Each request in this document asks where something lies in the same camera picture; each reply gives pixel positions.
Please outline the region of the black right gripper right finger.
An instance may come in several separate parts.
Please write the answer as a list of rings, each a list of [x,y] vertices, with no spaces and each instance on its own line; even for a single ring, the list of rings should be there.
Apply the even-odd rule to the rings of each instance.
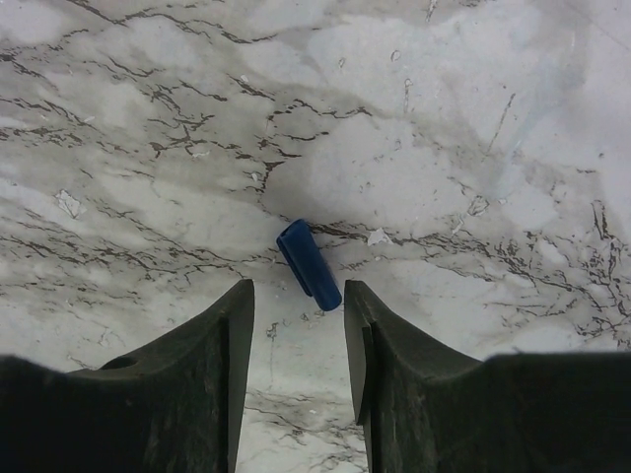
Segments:
[[[626,472],[626,353],[475,360],[344,288],[356,422],[373,472]]]

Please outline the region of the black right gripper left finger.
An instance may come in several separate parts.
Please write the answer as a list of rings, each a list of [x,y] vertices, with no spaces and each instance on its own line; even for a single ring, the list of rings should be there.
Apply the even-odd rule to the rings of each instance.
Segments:
[[[245,407],[254,286],[96,370],[1,359],[5,472],[232,472]]]

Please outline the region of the blue pen cap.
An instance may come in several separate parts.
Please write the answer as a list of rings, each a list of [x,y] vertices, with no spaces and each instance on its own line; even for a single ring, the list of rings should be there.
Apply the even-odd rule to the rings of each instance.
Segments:
[[[304,293],[323,311],[338,308],[341,293],[307,222],[294,221],[276,243]]]

